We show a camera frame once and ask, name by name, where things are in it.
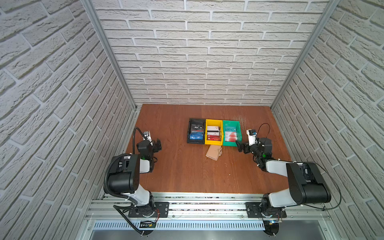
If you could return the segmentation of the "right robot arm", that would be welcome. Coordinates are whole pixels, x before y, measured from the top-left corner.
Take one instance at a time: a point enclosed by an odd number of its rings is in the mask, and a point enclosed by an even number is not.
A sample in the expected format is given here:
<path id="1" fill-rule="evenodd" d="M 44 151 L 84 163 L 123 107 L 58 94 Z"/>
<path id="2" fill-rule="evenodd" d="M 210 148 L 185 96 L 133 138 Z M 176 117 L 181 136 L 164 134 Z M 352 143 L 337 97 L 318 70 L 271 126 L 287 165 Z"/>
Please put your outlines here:
<path id="1" fill-rule="evenodd" d="M 288 179 L 287 189 L 263 195 L 257 207 L 262 217 L 283 217 L 286 207 L 331 201 L 331 191 L 317 164 L 274 159 L 272 141 L 268 138 L 255 138 L 247 144 L 236 141 L 236 145 L 239 152 L 253 154 L 253 161 L 262 171 Z"/>

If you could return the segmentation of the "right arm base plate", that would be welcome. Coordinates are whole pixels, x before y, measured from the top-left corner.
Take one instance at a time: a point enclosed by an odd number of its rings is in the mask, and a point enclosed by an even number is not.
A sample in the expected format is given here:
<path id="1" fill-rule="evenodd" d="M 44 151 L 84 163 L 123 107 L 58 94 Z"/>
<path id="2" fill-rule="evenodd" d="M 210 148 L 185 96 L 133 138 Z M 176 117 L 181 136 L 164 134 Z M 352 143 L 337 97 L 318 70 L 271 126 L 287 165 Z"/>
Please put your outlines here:
<path id="1" fill-rule="evenodd" d="M 264 206 L 261 202 L 245 203 L 248 218 L 286 218 L 285 208 L 274 208 L 268 205 Z"/>

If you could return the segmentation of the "tan leather card holder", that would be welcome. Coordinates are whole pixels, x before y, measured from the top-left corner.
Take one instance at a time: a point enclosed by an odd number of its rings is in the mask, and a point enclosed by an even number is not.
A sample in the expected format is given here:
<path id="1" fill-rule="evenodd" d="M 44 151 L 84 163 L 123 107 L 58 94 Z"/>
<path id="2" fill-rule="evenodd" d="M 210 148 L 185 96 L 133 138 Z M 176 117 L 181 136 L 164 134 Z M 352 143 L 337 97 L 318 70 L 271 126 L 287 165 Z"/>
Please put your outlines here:
<path id="1" fill-rule="evenodd" d="M 219 145 L 210 145 L 206 153 L 206 157 L 214 161 L 217 161 L 221 155 L 222 155 L 222 146 L 219 146 Z"/>

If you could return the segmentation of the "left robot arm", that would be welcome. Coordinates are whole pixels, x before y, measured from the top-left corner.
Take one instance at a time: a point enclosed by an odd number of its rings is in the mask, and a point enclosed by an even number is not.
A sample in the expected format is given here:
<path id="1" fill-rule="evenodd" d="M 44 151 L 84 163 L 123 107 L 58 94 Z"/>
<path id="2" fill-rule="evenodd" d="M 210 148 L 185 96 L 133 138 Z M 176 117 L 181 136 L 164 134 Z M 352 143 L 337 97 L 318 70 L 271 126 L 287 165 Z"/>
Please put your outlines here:
<path id="1" fill-rule="evenodd" d="M 108 165 L 103 188 L 106 194 L 132 203 L 133 209 L 146 218 L 157 214 L 153 195 L 140 185 L 140 174 L 151 173 L 162 149 L 161 141 L 143 140 L 137 144 L 138 154 L 114 156 Z"/>

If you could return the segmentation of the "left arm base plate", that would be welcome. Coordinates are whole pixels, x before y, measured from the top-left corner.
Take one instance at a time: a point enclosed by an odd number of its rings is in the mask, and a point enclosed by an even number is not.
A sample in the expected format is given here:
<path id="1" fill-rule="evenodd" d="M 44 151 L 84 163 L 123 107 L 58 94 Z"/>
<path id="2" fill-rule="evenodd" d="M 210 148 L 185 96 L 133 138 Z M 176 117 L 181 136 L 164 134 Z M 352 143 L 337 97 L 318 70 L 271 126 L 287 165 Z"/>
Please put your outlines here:
<path id="1" fill-rule="evenodd" d="M 129 211 L 129 218 L 167 218 L 169 202 L 154 202 L 145 206 L 135 207 Z"/>

